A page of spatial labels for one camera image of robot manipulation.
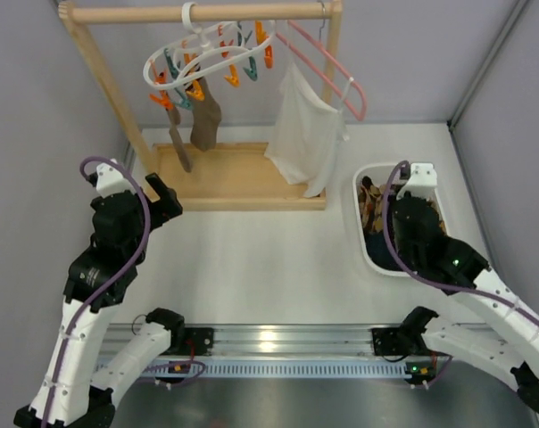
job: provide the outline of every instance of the white floor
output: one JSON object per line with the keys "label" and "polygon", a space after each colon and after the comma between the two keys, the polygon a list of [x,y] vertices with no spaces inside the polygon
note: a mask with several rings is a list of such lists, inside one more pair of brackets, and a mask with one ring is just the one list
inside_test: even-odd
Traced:
{"label": "white floor", "polygon": [[[267,141],[269,132],[222,128],[219,141]],[[355,125],[349,132],[325,211],[185,213],[151,235],[146,262],[115,322],[130,323],[163,307],[189,324],[399,323],[418,305],[456,322],[479,322],[437,290],[375,272],[362,257],[354,219],[352,176],[358,168],[431,161],[448,232],[485,255],[446,126]],[[146,130],[145,138],[149,144],[169,141],[164,130]],[[135,172],[143,176],[140,164]]]}

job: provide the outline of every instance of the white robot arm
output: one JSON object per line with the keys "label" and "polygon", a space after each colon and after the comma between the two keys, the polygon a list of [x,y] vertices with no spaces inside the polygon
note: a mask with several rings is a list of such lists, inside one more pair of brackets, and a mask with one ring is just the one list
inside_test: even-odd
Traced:
{"label": "white robot arm", "polygon": [[177,350],[184,318],[167,309],[146,316],[135,338],[94,374],[104,334],[145,258],[148,235],[182,214],[176,193],[156,174],[146,181],[160,199],[150,203],[121,165],[105,158],[84,175],[100,197],[94,209],[89,247],[70,265],[63,317],[46,377],[14,424],[26,428],[91,428],[111,425],[125,392],[165,351]]}
{"label": "white robot arm", "polygon": [[389,252],[403,271],[470,308],[501,339],[454,325],[433,310],[418,307],[400,327],[376,329],[376,354],[448,354],[497,377],[539,413],[539,316],[498,277],[487,260],[440,229],[438,214],[427,201],[436,187],[434,166],[401,162],[387,189],[399,170],[407,181],[390,206],[389,192],[384,195],[384,234]]}

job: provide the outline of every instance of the brown sock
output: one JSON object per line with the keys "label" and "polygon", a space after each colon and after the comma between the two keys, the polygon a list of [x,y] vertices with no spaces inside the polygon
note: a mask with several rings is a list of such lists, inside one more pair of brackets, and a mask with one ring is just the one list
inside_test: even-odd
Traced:
{"label": "brown sock", "polygon": [[190,134],[190,143],[197,149],[206,152],[216,147],[216,134],[218,125],[222,120],[222,111],[208,89],[205,78],[199,78],[198,83],[204,93],[203,101],[190,97],[192,103],[192,115],[195,123]]}
{"label": "brown sock", "polygon": [[180,165],[182,165],[182,168],[186,172],[190,172],[192,171],[193,165],[192,158],[190,157],[190,154],[188,154],[187,149],[184,148],[184,143],[182,142],[182,138],[180,138],[177,128],[177,125],[180,123],[180,113],[178,112],[176,106],[173,110],[167,110],[167,113],[169,114],[169,134],[170,139],[172,140],[172,145],[174,146],[174,150],[177,151]]}

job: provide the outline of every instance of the cable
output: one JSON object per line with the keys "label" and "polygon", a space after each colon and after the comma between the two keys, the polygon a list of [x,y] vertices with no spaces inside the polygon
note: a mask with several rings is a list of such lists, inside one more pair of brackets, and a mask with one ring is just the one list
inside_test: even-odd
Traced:
{"label": "cable", "polygon": [[192,339],[188,339],[187,345],[190,346],[190,361],[194,361],[196,353],[195,343],[192,341]]}
{"label": "cable", "polygon": [[[393,185],[394,178],[396,177],[396,174],[398,171],[403,168],[409,166],[409,162],[407,160],[400,161],[391,172],[391,175],[388,178],[388,182],[386,183],[386,189],[390,189]],[[383,208],[382,208],[382,215],[383,215],[383,236],[385,237],[386,247],[388,251],[391,253],[391,256],[393,256],[394,261],[399,266],[400,269],[402,269],[403,272],[406,272],[410,277],[413,279],[416,279],[417,281],[430,285],[431,287],[437,288],[439,290],[446,290],[448,292],[468,292],[470,294],[475,294],[478,296],[487,297],[488,299],[492,299],[495,301],[500,302],[501,304],[507,306],[510,309],[514,309],[517,311],[520,315],[522,315],[525,319],[533,323],[535,326],[539,328],[539,319],[537,317],[533,316],[526,310],[522,308],[518,308],[516,305],[511,303],[509,300],[504,299],[503,297],[500,297],[495,294],[491,294],[489,292],[482,292],[480,290],[472,290],[467,288],[462,288],[457,285],[449,285],[449,284],[442,284],[437,283],[435,281],[430,281],[429,279],[423,278],[422,276],[418,275],[416,272],[414,272],[412,269],[410,269],[406,264],[401,260],[398,253],[393,247],[393,243],[391,242],[390,235],[388,233],[388,194],[390,192],[386,191],[383,193]]]}
{"label": "cable", "polygon": [[44,415],[41,420],[40,428],[47,428],[49,413],[51,412],[52,405],[54,404],[55,385],[57,384],[60,372],[62,371],[63,358],[65,357],[65,351],[67,350],[67,345],[69,343],[69,336],[73,333],[73,330],[75,329],[79,318],[91,305],[91,303],[93,303],[99,296],[101,296],[101,294],[107,291],[109,287],[111,287],[119,278],[121,278],[125,274],[125,272],[127,272],[137,262],[137,259],[145,249],[146,244],[148,243],[148,237],[151,234],[151,211],[146,201],[145,194],[143,193],[143,190],[140,188],[138,183],[135,181],[135,178],[133,178],[129,174],[129,172],[118,163],[115,163],[102,156],[89,156],[88,158],[85,158],[79,165],[79,172],[81,173],[81,176],[83,176],[83,178],[85,178],[87,181],[89,179],[89,175],[85,172],[85,166],[91,162],[102,162],[117,169],[133,186],[135,192],[137,193],[138,199],[141,201],[141,205],[143,206],[143,217],[145,222],[143,228],[143,236],[137,249],[130,257],[130,259],[127,260],[127,263],[125,263],[125,265],[121,269],[119,269],[119,271],[115,275],[113,275],[101,287],[99,287],[98,290],[91,294],[91,296],[89,296],[89,298],[86,299],[83,304],[81,304],[75,315],[73,315],[73,317],[71,318],[71,321],[67,326],[67,329],[65,330],[66,337],[62,340],[62,345],[59,349],[59,353],[57,354],[57,359],[55,360],[54,374],[52,375],[51,380],[52,386],[49,388],[49,392],[47,393],[46,407],[44,409]]}
{"label": "cable", "polygon": [[448,357],[448,359],[446,360],[446,362],[444,363],[444,365],[442,366],[438,374],[435,376],[435,378],[427,383],[427,387],[434,385],[436,382],[438,382],[439,379],[442,379],[442,377],[444,376],[444,373],[446,373],[446,371],[450,368],[451,362],[452,362],[452,357]]}
{"label": "cable", "polygon": [[133,332],[134,335],[137,335],[137,333],[135,333],[135,323],[140,317],[146,317],[146,314],[137,315],[135,319],[133,319],[133,322],[130,323],[130,331]]}
{"label": "cable", "polygon": [[[196,382],[198,380],[198,378],[206,371],[206,365],[202,361],[198,361],[198,360],[195,360],[195,359],[185,359],[185,360],[182,360],[182,361],[170,361],[168,364],[160,364],[158,366],[150,366],[145,370],[145,373],[154,372],[156,370],[163,370],[164,368],[172,368],[174,366],[186,366],[186,365],[200,366],[201,370],[198,373],[193,374],[190,377],[186,377],[182,382],[179,382],[179,383],[167,383],[170,386],[169,388],[172,388],[172,387],[178,388],[180,386],[187,386],[190,383]],[[160,384],[161,382],[166,383],[164,381],[159,381],[156,378],[155,379],[141,378],[137,382],[138,383],[154,383],[154,384]]]}
{"label": "cable", "polygon": [[383,357],[381,355],[381,357],[383,358],[384,361],[388,361],[389,363],[400,363],[401,361],[404,361],[406,358],[408,358],[410,355],[403,355],[402,357],[399,357],[397,359],[388,359],[386,357]]}

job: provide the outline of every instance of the pink hanger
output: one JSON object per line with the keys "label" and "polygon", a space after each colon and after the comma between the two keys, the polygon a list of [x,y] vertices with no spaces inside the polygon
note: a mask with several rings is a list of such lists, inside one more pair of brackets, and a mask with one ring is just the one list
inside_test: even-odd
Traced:
{"label": "pink hanger", "polygon": [[[313,46],[315,46],[322,54],[324,54],[327,57],[328,60],[333,62],[333,64],[336,66],[336,68],[339,71],[341,71],[341,74],[343,74],[348,79],[350,79],[352,77],[351,73],[349,73],[349,71],[347,71],[347,69],[343,66],[343,64],[341,64],[341,62],[336,60],[331,55],[331,53],[329,53],[327,51],[325,46],[323,46],[323,44],[321,44],[320,41],[315,40],[313,37],[311,37],[311,35],[307,31],[305,31],[297,22],[295,22],[295,21],[287,21],[287,23],[291,27],[296,29],[299,34],[301,34],[308,42],[310,42]],[[295,46],[293,46],[291,44],[291,42],[287,38],[285,38],[282,34],[280,34],[280,33],[278,33],[276,31],[276,36],[287,47],[289,47],[289,49],[291,49],[291,51],[294,54],[299,56],[299,58],[303,62],[305,62],[320,78],[322,78],[323,81],[325,83],[327,83],[331,87],[331,89],[333,89],[333,92],[335,92],[337,94],[337,96],[343,98],[343,91],[341,89],[339,89],[339,87],[337,87],[337,85],[335,83],[333,83],[331,81],[331,79],[329,79],[327,76],[325,76],[325,74],[323,73],[323,71],[321,71],[319,69],[319,67],[317,67],[313,62],[311,62],[311,60],[307,56],[305,56],[299,49],[297,49]],[[365,119],[365,113],[367,112],[367,96],[365,95],[365,91],[363,91],[361,85],[359,85],[356,81],[352,81],[351,86],[354,87],[357,90],[357,92],[359,93],[359,97],[361,99],[361,110],[357,111],[357,109],[347,99],[344,100],[344,104],[351,111],[352,115],[358,121],[361,121],[361,120]]]}

